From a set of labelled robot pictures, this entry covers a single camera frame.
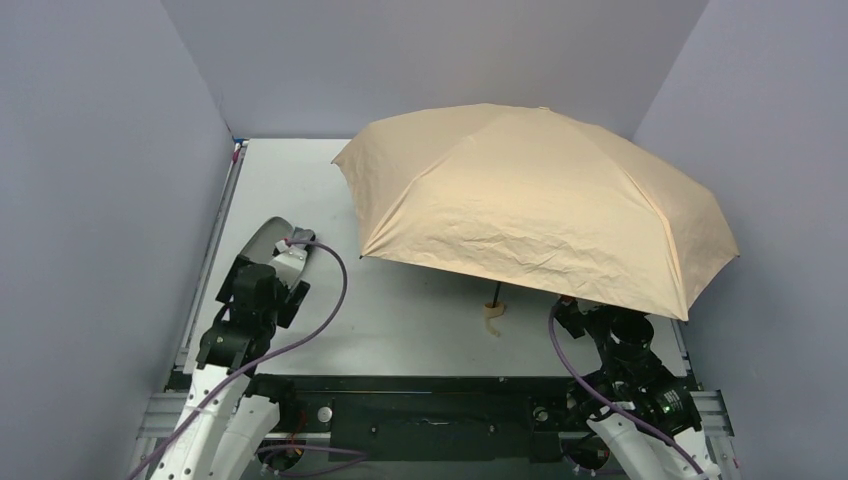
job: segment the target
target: umbrella rib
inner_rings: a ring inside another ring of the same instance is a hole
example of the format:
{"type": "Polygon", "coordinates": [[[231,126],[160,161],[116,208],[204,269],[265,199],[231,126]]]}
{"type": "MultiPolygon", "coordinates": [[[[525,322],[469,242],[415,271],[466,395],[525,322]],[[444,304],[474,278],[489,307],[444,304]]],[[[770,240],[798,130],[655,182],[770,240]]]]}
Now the umbrella rib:
{"type": "MultiPolygon", "coordinates": [[[[592,125],[591,128],[600,128],[600,127],[592,125]]],[[[604,158],[609,157],[607,155],[606,151],[603,148],[601,148],[601,146],[598,145],[589,135],[586,135],[580,129],[576,129],[576,130],[578,132],[580,132],[580,134],[583,136],[583,138],[585,138],[586,141],[588,141],[595,149],[597,149],[599,152],[601,152],[601,154],[604,158]]],[[[648,202],[648,204],[651,206],[651,210],[653,210],[654,214],[657,216],[657,218],[659,218],[660,222],[662,223],[663,230],[665,231],[666,240],[668,241],[667,246],[668,246],[669,252],[671,253],[671,260],[674,264],[674,270],[673,270],[674,283],[675,283],[675,286],[677,287],[677,289],[676,289],[677,292],[675,292],[675,293],[677,293],[677,301],[680,305],[680,313],[683,315],[683,317],[685,317],[686,312],[689,310],[689,305],[686,301],[686,288],[683,285],[683,271],[680,268],[680,259],[678,258],[678,255],[677,255],[677,245],[674,241],[674,235],[671,232],[671,226],[668,223],[668,218],[666,218],[665,215],[663,215],[662,211],[659,208],[657,208],[657,205],[656,205],[656,203],[654,203],[654,200],[647,193],[645,193],[645,191],[642,189],[642,187],[640,187],[639,184],[636,183],[635,180],[633,180],[633,177],[630,175],[630,173],[627,170],[625,170],[621,165],[619,165],[618,163],[616,163],[613,160],[609,160],[609,163],[613,164],[615,166],[615,168],[617,168],[622,174],[624,174],[624,176],[627,178],[627,180],[630,182],[630,184],[633,185],[633,187],[639,192],[639,194],[642,195],[642,198],[644,198],[645,201],[648,202]]]]}

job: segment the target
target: white table surface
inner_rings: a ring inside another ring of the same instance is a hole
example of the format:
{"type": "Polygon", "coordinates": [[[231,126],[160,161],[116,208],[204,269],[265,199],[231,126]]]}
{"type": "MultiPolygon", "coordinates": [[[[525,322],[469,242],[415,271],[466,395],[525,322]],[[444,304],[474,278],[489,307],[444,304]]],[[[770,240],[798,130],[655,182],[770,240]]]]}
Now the white table surface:
{"type": "MultiPolygon", "coordinates": [[[[344,177],[330,161],[347,140],[254,139],[244,164],[199,309],[186,372],[194,368],[200,334],[220,304],[215,294],[235,256],[270,217],[315,230],[345,260],[350,286],[332,324],[311,342],[259,367],[292,375],[568,376],[548,338],[547,314],[555,295],[504,285],[504,316],[484,327],[482,305],[494,282],[375,258],[359,258],[357,225],[344,177]]],[[[303,279],[312,289],[288,330],[272,348],[313,331],[338,298],[335,260],[316,249],[303,279]]],[[[670,320],[651,319],[653,351],[674,375],[686,374],[670,320]]],[[[580,372],[600,366],[592,340],[558,332],[580,372]]]]}

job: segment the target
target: screw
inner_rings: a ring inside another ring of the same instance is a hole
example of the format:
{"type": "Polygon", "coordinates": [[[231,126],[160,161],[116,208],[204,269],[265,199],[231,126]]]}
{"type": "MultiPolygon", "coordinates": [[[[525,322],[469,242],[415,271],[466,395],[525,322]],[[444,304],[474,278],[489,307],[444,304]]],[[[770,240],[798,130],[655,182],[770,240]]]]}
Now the screw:
{"type": "Polygon", "coordinates": [[[318,409],[318,421],[327,423],[333,418],[333,410],[330,407],[321,407],[318,409]]]}

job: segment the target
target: cable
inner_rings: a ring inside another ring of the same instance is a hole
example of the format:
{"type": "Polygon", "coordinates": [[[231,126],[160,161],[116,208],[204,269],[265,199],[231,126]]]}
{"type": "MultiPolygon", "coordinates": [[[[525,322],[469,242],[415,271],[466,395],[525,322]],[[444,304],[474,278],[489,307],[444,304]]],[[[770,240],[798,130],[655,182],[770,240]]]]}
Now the cable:
{"type": "Polygon", "coordinates": [[[313,452],[327,452],[327,453],[338,453],[341,455],[356,455],[357,458],[349,462],[342,463],[341,465],[336,465],[333,467],[325,468],[323,470],[316,470],[314,472],[306,472],[306,473],[295,473],[295,472],[279,472],[283,477],[290,478],[308,478],[308,477],[317,477],[318,475],[326,475],[328,473],[337,472],[339,470],[352,467],[357,463],[364,462],[368,459],[368,454],[365,452],[360,452],[359,450],[348,450],[346,448],[334,448],[334,447],[322,447],[319,445],[273,445],[270,447],[262,447],[256,451],[257,454],[265,453],[265,452],[274,452],[272,455],[279,453],[282,450],[293,450],[295,448],[299,448],[301,450],[313,451],[313,452]]]}
{"type": "Polygon", "coordinates": [[[313,338],[317,337],[318,334],[323,332],[324,329],[327,328],[327,326],[330,324],[330,322],[333,321],[333,318],[335,318],[336,314],[339,313],[339,309],[342,307],[342,302],[344,302],[345,295],[347,294],[347,267],[345,266],[344,260],[342,260],[342,257],[340,257],[339,254],[336,253],[335,250],[328,247],[327,245],[324,245],[321,242],[317,242],[317,241],[313,241],[313,240],[294,240],[294,239],[288,239],[288,238],[285,239],[285,242],[286,242],[286,245],[312,245],[312,246],[318,247],[322,250],[325,250],[330,255],[332,255],[333,258],[335,258],[336,261],[339,263],[339,268],[341,269],[341,272],[342,272],[342,291],[339,294],[339,300],[338,300],[338,302],[336,302],[336,305],[335,305],[335,307],[333,307],[333,310],[330,312],[330,315],[327,316],[327,319],[324,320],[324,323],[322,323],[317,329],[315,329],[314,332],[310,333],[309,335],[303,337],[302,339],[300,339],[300,340],[298,340],[294,343],[286,345],[285,347],[279,348],[277,350],[273,350],[273,351],[266,353],[265,355],[257,358],[256,360],[253,360],[251,362],[244,364],[241,368],[234,371],[227,378],[222,380],[221,383],[219,383],[215,388],[212,389],[211,392],[209,392],[208,395],[206,395],[206,398],[204,398],[203,400],[200,401],[200,403],[197,405],[197,407],[194,409],[194,411],[191,412],[188,417],[186,417],[186,420],[182,424],[180,424],[180,426],[178,426],[177,428],[174,429],[174,433],[172,433],[171,436],[166,438],[162,442],[161,445],[156,447],[156,450],[154,450],[153,453],[148,455],[146,459],[144,459],[141,463],[139,463],[132,470],[132,472],[130,472],[130,474],[127,475],[126,480],[134,480],[136,477],[141,475],[141,472],[144,471],[145,468],[150,466],[151,463],[153,463],[154,461],[158,461],[159,458],[161,458],[162,455],[165,453],[165,451],[168,449],[168,447],[172,443],[174,443],[174,441],[177,438],[179,438],[179,436],[182,435],[183,432],[185,432],[185,430],[188,428],[189,425],[191,425],[192,422],[194,422],[194,420],[197,419],[197,417],[200,415],[200,411],[203,410],[204,408],[206,408],[207,405],[212,403],[212,400],[216,396],[218,396],[219,393],[221,393],[221,390],[223,390],[224,387],[229,385],[233,380],[235,380],[239,376],[243,375],[245,372],[247,372],[250,369],[254,368],[255,366],[259,365],[260,363],[268,361],[268,360],[270,360],[274,357],[277,357],[279,355],[282,355],[286,352],[290,352],[290,351],[294,350],[295,348],[297,348],[297,347],[303,345],[304,343],[312,340],[313,338]]]}
{"type": "MultiPolygon", "coordinates": [[[[303,430],[304,426],[306,426],[306,412],[301,410],[300,411],[300,421],[297,423],[297,427],[295,427],[291,436],[289,438],[287,438],[285,441],[290,443],[290,444],[295,444],[294,439],[297,436],[297,434],[300,433],[301,430],[303,430]]],[[[303,452],[301,450],[302,449],[300,449],[300,448],[296,448],[294,451],[298,455],[303,455],[303,452]]],[[[280,450],[277,450],[276,452],[271,453],[267,457],[265,457],[265,460],[262,461],[263,466],[267,466],[267,467],[270,468],[271,462],[274,461],[274,458],[276,458],[277,455],[279,455],[283,452],[284,452],[284,450],[280,449],[280,450]]]]}
{"type": "Polygon", "coordinates": [[[660,431],[658,428],[654,427],[653,425],[649,424],[648,422],[642,420],[639,417],[636,417],[636,416],[628,413],[623,408],[621,408],[618,405],[609,401],[606,397],[601,395],[597,390],[592,388],[591,385],[586,383],[586,380],[583,380],[583,377],[581,377],[580,374],[577,373],[577,369],[574,368],[574,365],[572,365],[571,362],[568,361],[568,358],[565,357],[565,353],[562,351],[562,347],[559,346],[559,341],[556,338],[556,329],[554,328],[554,325],[555,325],[554,314],[556,313],[557,305],[558,305],[558,303],[555,304],[553,307],[551,307],[551,313],[550,313],[550,315],[548,315],[548,334],[551,337],[551,343],[554,344],[554,350],[556,350],[556,352],[557,352],[557,356],[559,357],[559,361],[562,362],[563,366],[565,366],[565,369],[568,370],[568,373],[570,373],[571,376],[574,377],[574,381],[577,382],[578,385],[583,387],[583,390],[586,390],[586,392],[589,393],[589,395],[591,395],[595,400],[601,402],[602,404],[607,406],[610,410],[612,410],[615,413],[621,415],[622,417],[630,420],[631,422],[633,422],[636,425],[638,425],[639,427],[641,427],[643,430],[647,431],[651,435],[659,438],[660,440],[662,440],[663,442],[665,442],[666,444],[671,446],[671,448],[673,448],[675,451],[677,451],[677,453],[679,453],[680,456],[683,457],[683,459],[686,460],[686,462],[689,465],[691,465],[692,468],[695,469],[695,473],[703,476],[704,475],[704,469],[701,468],[701,466],[698,465],[698,462],[696,462],[695,459],[693,459],[692,456],[689,455],[686,452],[686,450],[683,449],[683,447],[678,445],[677,442],[675,442],[673,438],[664,434],[662,431],[660,431]]]}

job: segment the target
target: beige umbrella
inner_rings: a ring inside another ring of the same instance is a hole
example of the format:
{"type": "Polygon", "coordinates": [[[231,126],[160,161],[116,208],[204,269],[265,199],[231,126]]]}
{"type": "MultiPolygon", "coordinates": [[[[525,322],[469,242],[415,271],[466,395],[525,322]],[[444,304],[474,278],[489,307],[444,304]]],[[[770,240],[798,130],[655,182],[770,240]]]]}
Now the beige umbrella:
{"type": "Polygon", "coordinates": [[[362,255],[687,320],[739,253],[709,190],[544,108],[387,118],[333,162],[353,195],[362,255]]]}

